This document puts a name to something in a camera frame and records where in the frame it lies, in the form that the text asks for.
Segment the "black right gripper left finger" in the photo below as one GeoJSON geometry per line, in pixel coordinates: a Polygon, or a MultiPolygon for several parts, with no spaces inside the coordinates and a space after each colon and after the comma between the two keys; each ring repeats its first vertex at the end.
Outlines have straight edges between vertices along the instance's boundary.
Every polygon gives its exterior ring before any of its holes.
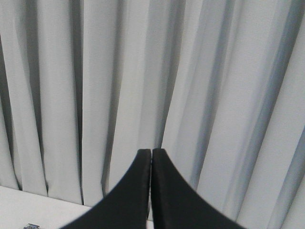
{"type": "Polygon", "coordinates": [[[108,193],[88,212],[64,229],[145,229],[148,217],[150,149],[138,150],[131,166],[108,193]]]}

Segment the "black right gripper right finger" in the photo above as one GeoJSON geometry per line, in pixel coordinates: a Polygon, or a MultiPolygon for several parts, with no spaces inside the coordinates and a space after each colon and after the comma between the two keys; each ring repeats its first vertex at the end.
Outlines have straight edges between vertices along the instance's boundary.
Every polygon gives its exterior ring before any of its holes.
{"type": "Polygon", "coordinates": [[[151,200],[156,229],[239,229],[184,180],[166,151],[152,151],[151,200]]]}

